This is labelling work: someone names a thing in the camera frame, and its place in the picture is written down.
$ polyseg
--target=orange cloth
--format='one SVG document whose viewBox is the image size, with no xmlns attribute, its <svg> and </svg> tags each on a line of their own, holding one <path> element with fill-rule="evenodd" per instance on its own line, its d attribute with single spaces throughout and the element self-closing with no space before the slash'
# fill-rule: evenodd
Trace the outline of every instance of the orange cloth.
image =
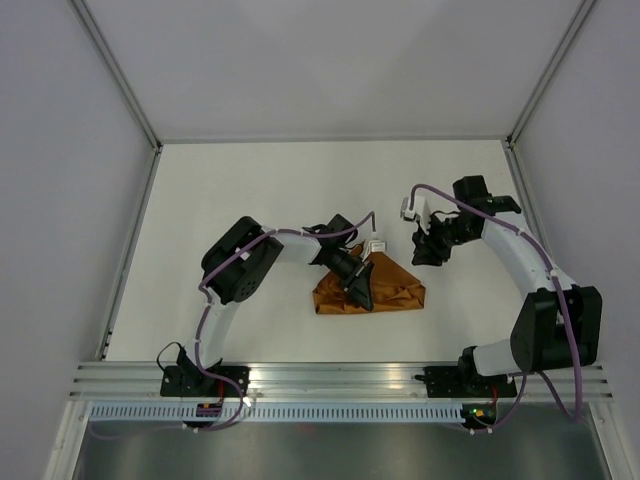
<svg viewBox="0 0 640 480">
<path fill-rule="evenodd" d="M 361 247 L 356 247 L 355 250 L 353 253 L 356 255 L 362 251 Z M 340 288 L 340 278 L 329 272 L 313 291 L 317 314 L 396 312 L 424 308 L 426 289 L 420 280 L 382 252 L 372 253 L 369 260 L 374 264 L 371 273 L 373 312 L 367 312 L 349 302 Z"/>
</svg>

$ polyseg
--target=gray wall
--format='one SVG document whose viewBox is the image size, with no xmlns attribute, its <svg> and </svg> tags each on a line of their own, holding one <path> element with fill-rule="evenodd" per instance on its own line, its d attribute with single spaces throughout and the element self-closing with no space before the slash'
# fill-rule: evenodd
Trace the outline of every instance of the gray wall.
<svg viewBox="0 0 640 480">
<path fill-rule="evenodd" d="M 640 2 L 601 0 L 520 142 L 561 266 L 605 307 L 600 358 L 640 451 Z"/>
<path fill-rule="evenodd" d="M 504 135 L 580 2 L 87 3 L 169 142 Z"/>
<path fill-rule="evenodd" d="M 150 148 L 64 0 L 0 1 L 0 465 L 39 478 Z"/>
</svg>

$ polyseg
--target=black mounting bracket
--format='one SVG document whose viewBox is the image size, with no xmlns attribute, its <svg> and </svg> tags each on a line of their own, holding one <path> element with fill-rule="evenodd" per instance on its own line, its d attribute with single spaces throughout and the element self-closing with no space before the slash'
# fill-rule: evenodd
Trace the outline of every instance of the black mounting bracket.
<svg viewBox="0 0 640 480">
<path fill-rule="evenodd" d="M 208 372 L 216 373 L 224 377 L 230 378 L 238 384 L 242 395 L 247 394 L 249 388 L 249 367 L 239 365 L 222 365 L 220 363 L 207 369 Z M 160 386 L 161 397 L 218 397 L 220 396 L 220 388 L 225 398 L 238 398 L 238 392 L 227 382 L 222 382 L 207 377 L 200 373 L 199 377 L 189 375 L 180 365 L 171 365 L 165 367 L 162 376 L 162 385 Z"/>
<path fill-rule="evenodd" d="M 515 382 L 508 383 L 506 375 L 482 377 L 476 375 L 463 379 L 457 366 L 425 367 L 424 375 L 414 378 L 427 387 L 429 398 L 488 398 L 494 396 L 495 387 L 500 398 L 512 398 L 517 395 Z"/>
</svg>

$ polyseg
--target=white connector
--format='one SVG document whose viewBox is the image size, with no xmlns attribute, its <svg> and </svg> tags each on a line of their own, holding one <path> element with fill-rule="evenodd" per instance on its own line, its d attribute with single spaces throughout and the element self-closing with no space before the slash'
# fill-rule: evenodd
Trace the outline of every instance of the white connector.
<svg viewBox="0 0 640 480">
<path fill-rule="evenodd" d="M 386 252 L 387 242 L 376 238 L 376 233 L 373 232 L 373 238 L 367 240 L 364 243 L 364 250 L 362 251 L 362 259 L 365 260 L 369 255 L 374 252 Z"/>
<path fill-rule="evenodd" d="M 405 197 L 404 200 L 402 200 L 400 217 L 406 222 L 416 222 L 425 233 L 429 231 L 430 216 L 431 209 L 429 208 L 426 197 L 416 195 L 413 208 L 409 207 L 409 197 Z"/>
</svg>

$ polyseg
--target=white tabletop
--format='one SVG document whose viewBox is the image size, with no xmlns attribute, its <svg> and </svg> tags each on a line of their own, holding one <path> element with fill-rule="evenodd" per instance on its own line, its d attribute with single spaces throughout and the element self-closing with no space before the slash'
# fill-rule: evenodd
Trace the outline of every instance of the white tabletop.
<svg viewBox="0 0 640 480">
<path fill-rule="evenodd" d="M 241 305 L 226 361 L 456 360 L 464 347 L 507 338 L 522 299 L 493 252 L 475 241 L 455 247 L 443 267 L 414 267 L 415 226 L 399 218 L 415 183 L 451 192 L 474 174 L 494 195 L 517 199 L 497 140 L 165 146 L 108 360 L 153 360 L 168 342 L 193 338 L 204 304 L 200 260 L 243 215 L 299 228 L 336 213 L 356 223 L 375 210 L 388 255 L 420 278 L 427 299 L 412 312 L 316 315 L 311 291 L 326 269 L 276 264 Z M 432 209 L 454 209 L 428 199 Z"/>
</svg>

